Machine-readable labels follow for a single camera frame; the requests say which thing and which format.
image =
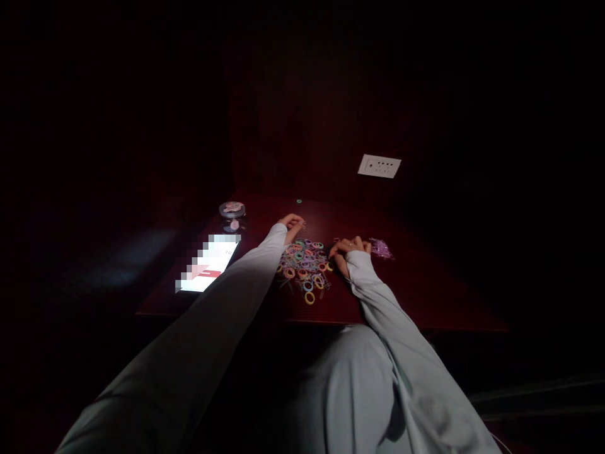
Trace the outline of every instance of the hand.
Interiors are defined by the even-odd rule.
[[[372,243],[363,242],[359,236],[356,236],[353,240],[343,238],[330,249],[330,255],[328,256],[329,259],[334,257],[336,266],[347,279],[350,279],[350,276],[344,255],[352,250],[370,253],[372,251]]]
[[[306,228],[306,223],[304,219],[298,216],[298,214],[290,213],[277,222],[279,224],[285,225],[290,229],[290,231],[285,236],[284,245],[292,243],[298,232],[300,232],[301,228]]]

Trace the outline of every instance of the white outlet plate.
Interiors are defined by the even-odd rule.
[[[394,158],[383,158],[373,154],[364,154],[357,173],[361,175],[372,175],[373,177],[395,178],[401,160]]]

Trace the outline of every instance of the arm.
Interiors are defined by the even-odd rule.
[[[182,452],[303,223],[281,219],[221,274],[82,411],[58,452]]]
[[[413,452],[500,452],[437,353],[374,272],[369,251],[369,243],[357,237],[343,240],[330,255],[344,270],[368,324],[391,356]]]

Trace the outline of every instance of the smartphone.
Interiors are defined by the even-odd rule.
[[[176,291],[206,290],[227,269],[240,241],[241,235],[208,235],[208,242],[197,250],[187,271],[176,281]]]

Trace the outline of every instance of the dark red table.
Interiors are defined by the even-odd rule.
[[[319,241],[329,248],[334,237],[382,238],[396,260],[373,257],[378,276],[393,290],[401,307],[423,330],[458,330],[503,332],[508,326],[481,298],[458,279],[402,219],[372,208],[283,199],[236,191],[230,198],[246,205],[248,230],[243,233],[232,263],[256,247],[279,218],[290,212],[307,221],[298,237]],[[224,233],[223,219],[217,214],[197,238],[207,241],[209,234]],[[192,255],[198,249],[192,244]],[[140,316],[177,317],[192,304],[195,293],[175,294],[175,279],[191,263],[182,257],[158,284],[137,312]],[[288,286],[271,286],[257,318],[269,322],[297,322],[342,325],[364,323],[357,298],[338,274],[328,276],[332,287],[322,300],[309,306],[303,294]]]

